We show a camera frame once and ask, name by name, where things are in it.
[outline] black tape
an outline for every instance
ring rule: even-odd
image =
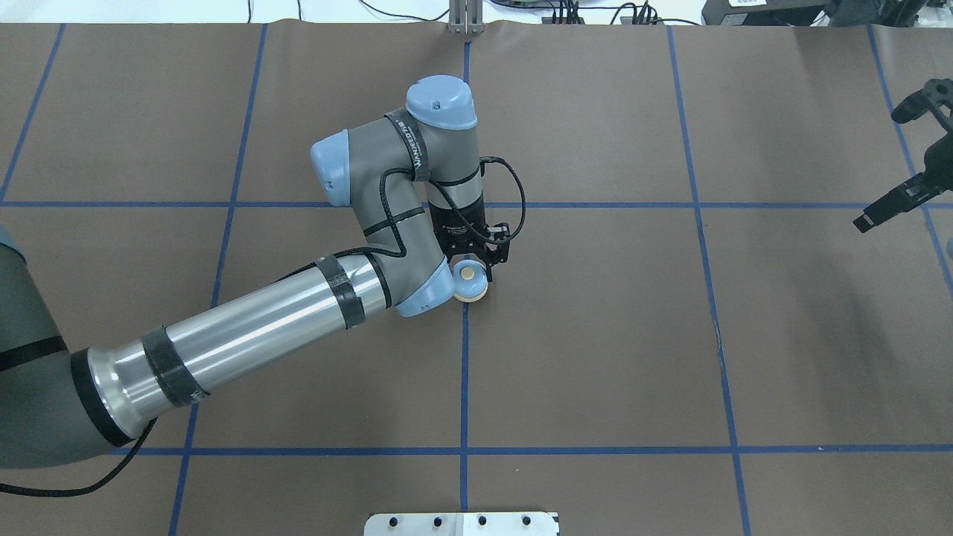
[[[407,155],[410,156],[414,167],[414,182],[429,182],[430,157],[427,155],[427,144],[423,141],[423,134],[420,133],[416,119],[404,108],[387,112],[384,117],[387,117],[394,125],[394,129],[407,147]]]
[[[103,439],[110,442],[112,446],[122,446],[132,438],[126,435],[115,421],[112,420],[110,412],[106,410],[106,405],[99,398],[99,391],[93,383],[90,362],[86,350],[76,352],[70,357],[70,371],[72,372],[72,384],[76,387],[76,394],[79,395],[79,401],[83,403],[83,409],[86,415],[92,421],[92,425],[99,430]]]
[[[444,188],[450,188],[451,186],[459,186],[461,184],[466,184],[470,182],[471,180],[473,180],[473,178],[477,176],[478,173],[479,173],[479,168],[476,168],[473,173],[463,177],[460,180],[451,180],[450,182],[439,181],[440,186],[443,186]]]
[[[0,372],[12,369],[14,366],[29,363],[33,360],[46,357],[49,354],[63,352],[67,349],[62,337],[50,337],[36,340],[30,344],[17,346],[5,352],[0,352]]]
[[[331,286],[331,292],[335,293],[337,306],[341,308],[341,315],[344,316],[344,328],[351,329],[364,323],[364,302],[355,292],[341,263],[334,257],[322,257],[316,260],[314,265],[324,274]]]
[[[399,221],[403,221],[403,220],[407,219],[408,217],[419,216],[419,215],[421,215],[421,214],[423,214],[423,207],[415,207],[415,208],[413,208],[413,209],[411,209],[411,210],[409,210],[409,211],[402,212],[402,213],[400,213],[400,214],[394,216],[394,223],[397,223],[397,222],[399,222]],[[365,230],[364,230],[364,236],[365,236],[365,237],[369,237],[370,235],[373,235],[373,234],[376,233],[377,231],[380,231],[381,229],[387,229],[387,228],[389,228],[390,226],[391,226],[391,222],[390,222],[389,220],[387,220],[387,219],[385,219],[385,220],[383,220],[383,221],[379,221],[378,223],[375,223],[374,225],[372,225],[372,226],[368,227],[367,229],[365,229]]]
[[[142,336],[142,348],[146,351],[146,361],[149,362],[159,388],[172,404],[190,405],[201,402],[212,394],[203,389],[185,367],[185,362],[175,351],[165,326],[159,326]]]
[[[364,257],[367,258],[367,261],[371,263],[371,267],[374,268],[374,273],[377,274],[377,280],[380,281],[380,290],[384,291],[384,308],[390,309],[392,303],[391,287],[387,286],[387,278],[384,277],[384,271],[380,269],[380,263],[377,262],[376,257],[370,253],[365,253]]]

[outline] blue tape line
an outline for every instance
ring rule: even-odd
[[[460,511],[469,509],[467,475],[470,451],[470,304],[463,304],[460,349]]]
[[[225,208],[228,201],[3,201],[0,207],[26,208]]]
[[[43,94],[43,88],[47,85],[47,78],[50,77],[53,60],[56,58],[56,51],[59,50],[59,45],[63,41],[64,32],[66,32],[66,25],[61,24],[59,31],[56,33],[56,39],[53,41],[50,57],[47,58],[47,66],[43,68],[40,83],[36,86],[36,93],[33,94],[33,102],[30,103],[30,110],[27,112],[27,119],[23,122],[23,129],[20,130],[20,137],[16,139],[16,146],[13,148],[13,155],[10,157],[10,164],[7,166],[7,174],[4,175],[3,184],[0,185],[0,201],[7,196],[7,189],[10,187],[10,181],[13,179],[13,170],[16,169],[16,161],[20,158],[23,143],[27,140],[27,132],[30,131],[30,124],[33,122],[36,107],[40,104],[40,96]]]
[[[741,454],[839,454],[849,452],[953,452],[953,444],[785,444],[739,446]]]
[[[869,203],[753,203],[703,201],[703,209],[864,209]]]
[[[463,81],[470,83],[470,41],[463,43]]]
[[[175,500],[172,502],[172,517],[169,519],[169,536],[175,536],[178,530],[179,515],[182,513],[182,498],[185,496],[185,482],[189,475],[189,450],[195,435],[195,420],[198,418],[198,404],[194,404],[189,414],[189,427],[185,434],[185,446],[182,447],[182,465],[179,466],[179,478],[175,485]]]
[[[651,456],[731,454],[730,446],[475,446],[474,456]]]
[[[235,162],[235,175],[232,182],[232,196],[229,200],[229,212],[225,217],[225,231],[222,234],[222,247],[218,254],[218,265],[215,267],[215,283],[212,289],[212,300],[210,308],[218,305],[219,289],[222,284],[222,271],[225,268],[225,258],[228,255],[229,240],[232,237],[232,222],[234,221],[235,205],[238,200],[238,187],[241,184],[242,164],[245,159],[245,149],[248,146],[248,132],[252,127],[252,114],[254,112],[254,96],[258,87],[258,76],[261,73],[261,59],[265,52],[265,37],[268,35],[268,25],[261,27],[261,34],[258,37],[258,54],[254,60],[254,73],[252,75],[252,88],[248,95],[248,108],[245,110],[245,125],[242,127],[241,143],[238,146],[238,159]],[[189,458],[191,457],[193,436],[195,432],[195,422],[198,418],[198,405],[192,406],[192,413],[189,415],[189,428],[186,433],[185,445],[182,452],[182,465],[179,469],[179,482],[175,489],[175,502],[172,504],[172,519],[169,522],[169,535],[174,536],[178,530],[179,513],[182,509],[182,499],[185,494],[185,482],[189,473]]]
[[[874,443],[874,444],[751,444],[731,447],[711,446],[471,446],[468,456],[662,456],[739,454],[839,454],[857,452],[953,452],[953,443]],[[139,456],[181,456],[179,447],[144,447]],[[117,448],[113,456],[129,454]],[[360,456],[459,456],[455,446],[395,447],[208,447],[192,448],[195,456],[288,456],[288,457],[360,457]]]
[[[335,208],[327,201],[0,201],[28,208]]]
[[[887,112],[893,113],[893,99],[890,98],[890,90],[887,88],[887,79],[883,76],[883,66],[881,65],[881,54],[877,50],[877,40],[874,38],[874,27],[867,25],[867,38],[870,39],[870,51],[874,53],[874,63],[877,65],[877,77],[881,80],[881,91],[883,91],[883,100],[887,103]],[[897,140],[900,141],[900,148],[903,151],[903,159],[906,160],[906,170],[910,176],[916,175],[917,170],[913,166],[913,159],[910,158],[910,149],[906,146],[906,138],[903,137],[903,130],[898,123],[890,121],[897,132]]]
[[[113,456],[126,456],[131,449],[127,447],[116,448],[110,452]],[[182,448],[178,446],[144,446],[139,449],[136,456],[182,456]]]
[[[724,345],[721,340],[721,327],[718,318],[718,305],[715,303],[715,285],[712,283],[711,265],[708,262],[708,246],[705,242],[704,222],[701,219],[701,204],[699,188],[695,180],[695,163],[692,159],[692,144],[688,137],[688,121],[685,118],[685,103],[681,94],[679,77],[679,61],[675,49],[675,35],[672,27],[665,27],[668,33],[668,50],[672,58],[672,76],[675,80],[675,96],[679,105],[679,122],[681,123],[681,141],[685,147],[685,164],[688,168],[688,183],[692,190],[692,201],[695,203],[695,225],[699,234],[701,249],[701,266],[705,274],[705,285],[708,287],[708,308],[712,322],[715,324],[715,334],[718,337],[718,359],[721,367],[721,396],[724,401],[725,419],[728,423],[728,439],[733,449],[731,458],[735,467],[735,484],[738,488],[738,504],[741,515],[741,529],[745,536],[751,534],[751,523],[748,520],[748,501],[744,491],[744,476],[741,473],[741,456],[738,453],[738,433],[735,429],[735,413],[731,403],[731,386],[728,383],[728,367],[724,360]]]
[[[457,456],[454,446],[396,446],[396,447],[212,447],[193,448],[193,456],[289,456],[289,457],[355,457],[355,456]]]
[[[703,209],[863,209],[868,203],[701,201]],[[230,201],[0,201],[0,207],[21,208],[228,208]],[[236,208],[339,208],[327,201],[237,201]],[[518,202],[488,201],[487,208],[518,209]],[[928,209],[953,209],[953,203],[928,202]],[[529,209],[694,209],[680,201],[534,201]]]

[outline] metal plate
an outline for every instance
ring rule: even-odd
[[[376,514],[364,525],[364,536],[558,536],[555,512],[469,512]]]

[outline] small round object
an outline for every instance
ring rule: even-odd
[[[454,265],[454,298],[472,303],[486,295],[489,281],[486,268],[478,260],[468,258]]]

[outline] electrical cable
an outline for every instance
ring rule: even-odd
[[[655,20],[649,22],[648,24],[655,24],[655,23],[657,23],[657,22],[683,22],[683,23],[685,23],[685,24],[690,24],[690,25],[692,25],[692,26],[701,26],[701,24],[699,24],[699,23],[697,23],[697,22],[695,22],[695,21],[691,21],[691,20],[687,20],[687,19],[673,19],[673,18],[655,19]]]
[[[93,493],[93,491],[108,484],[110,480],[119,474],[119,471],[123,470],[126,465],[129,465],[129,462],[132,461],[132,458],[135,457],[136,453],[139,452],[139,449],[142,448],[142,443],[146,442],[146,438],[149,437],[149,432],[152,431],[152,427],[154,425],[155,419],[152,419],[149,421],[149,424],[146,424],[146,428],[142,430],[142,435],[139,436],[139,439],[136,440],[135,444],[129,450],[129,454],[122,459],[122,462],[119,462],[119,465],[114,467],[109,474],[100,479],[96,484],[88,485],[86,487],[79,487],[76,489],[37,489],[35,487],[21,487],[19,485],[0,484],[0,493],[22,495],[24,497],[48,498],[78,497],[80,495],[86,495],[87,493]]]
[[[388,227],[390,227],[391,231],[394,233],[394,241],[397,243],[397,251],[388,251],[382,248],[364,246],[364,247],[351,248],[351,249],[346,249],[344,251],[339,251],[335,253],[335,258],[342,258],[342,257],[350,256],[350,255],[363,255],[363,254],[370,254],[370,253],[377,253],[379,255],[383,255],[386,257],[394,257],[394,258],[407,257],[407,246],[404,245],[404,240],[400,236],[400,230],[397,228],[397,222],[394,220],[394,214],[391,212],[391,204],[387,201],[387,193],[385,188],[387,184],[387,177],[394,174],[413,175],[414,170],[409,170],[406,168],[391,168],[385,171],[384,173],[380,174],[380,184],[378,185],[379,191],[380,191],[380,205],[384,209],[385,221],[387,221]],[[290,274],[284,276],[283,278],[275,282],[279,282],[281,280],[290,278],[291,276],[296,276],[300,274],[301,272],[311,270],[312,268],[315,268],[316,266],[317,264],[314,261],[309,262],[308,264],[305,264],[304,266],[298,268],[297,270],[294,270]]]
[[[450,205],[450,209],[454,211],[454,214],[456,214],[456,217],[458,217],[460,221],[463,222],[463,225],[465,225],[466,228],[469,229],[471,233],[473,233],[479,239],[483,240],[484,242],[488,244],[501,246],[501,245],[509,243],[511,240],[513,240],[513,238],[516,238],[517,235],[519,234],[519,231],[521,231],[523,228],[523,223],[526,221],[526,192],[523,190],[523,183],[519,181],[519,177],[517,176],[516,170],[514,170],[513,166],[511,166],[510,163],[507,162],[506,160],[498,156],[481,156],[479,163],[480,163],[480,166],[483,166],[485,164],[502,164],[503,166],[506,167],[507,170],[509,170],[510,175],[513,176],[513,180],[517,183],[517,188],[519,188],[519,208],[520,208],[519,225],[517,225],[517,228],[514,230],[512,234],[510,234],[508,237],[504,238],[503,240],[494,240],[490,237],[485,237],[480,231],[478,231],[473,226],[472,223],[470,223],[467,220],[466,217],[463,216],[463,214],[460,213],[460,209],[456,206],[456,203],[454,203],[454,201],[450,198],[450,194],[447,193],[447,189],[442,184],[440,184],[439,182],[436,182],[433,179],[430,180],[430,184],[436,187],[436,189],[443,196],[443,199],[447,201],[448,205]]]
[[[556,5],[554,5],[554,4],[553,4],[552,2],[550,2],[549,0],[542,0],[542,1],[546,2],[547,4],[549,4],[549,7],[552,8],[552,9],[554,10],[554,13],[555,13]],[[545,9],[546,9],[546,8],[544,8],[544,7],[541,7],[541,6],[514,6],[514,5],[512,5],[512,4],[504,4],[503,2],[500,2],[499,0],[490,0],[490,3],[491,3],[491,4],[496,4],[496,5],[498,5],[498,6],[502,7],[502,8],[509,8],[509,9],[511,9],[511,10],[545,10]]]
[[[616,9],[616,14],[612,15],[612,20],[609,21],[609,26],[616,24],[616,18],[618,17],[618,14],[622,13],[622,10],[626,8],[632,8],[632,19],[633,20],[636,19],[636,17],[638,16],[638,13],[636,10],[639,8],[639,6],[636,6],[632,2],[626,2],[625,4],[622,4],[621,6],[619,6],[618,9]]]
[[[443,13],[437,15],[436,17],[434,17],[434,18],[432,18],[432,19],[427,19],[427,18],[423,18],[423,17],[418,17],[418,16],[416,16],[416,15],[401,15],[401,14],[399,14],[399,13],[388,13],[388,12],[385,11],[385,10],[379,10],[378,8],[375,8],[374,6],[372,6],[372,5],[368,4],[367,2],[365,2],[364,0],[357,0],[357,2],[358,2],[361,6],[364,6],[365,8],[367,8],[368,10],[378,12],[378,13],[380,13],[380,14],[382,14],[382,15],[387,15],[387,16],[389,16],[389,17],[394,17],[394,18],[414,19],[414,20],[419,20],[419,21],[423,21],[423,22],[435,22],[435,21],[438,21],[438,20],[442,19],[443,17],[445,17],[445,16],[447,15],[447,13],[450,12],[450,10],[447,9],[447,10],[444,11]]]

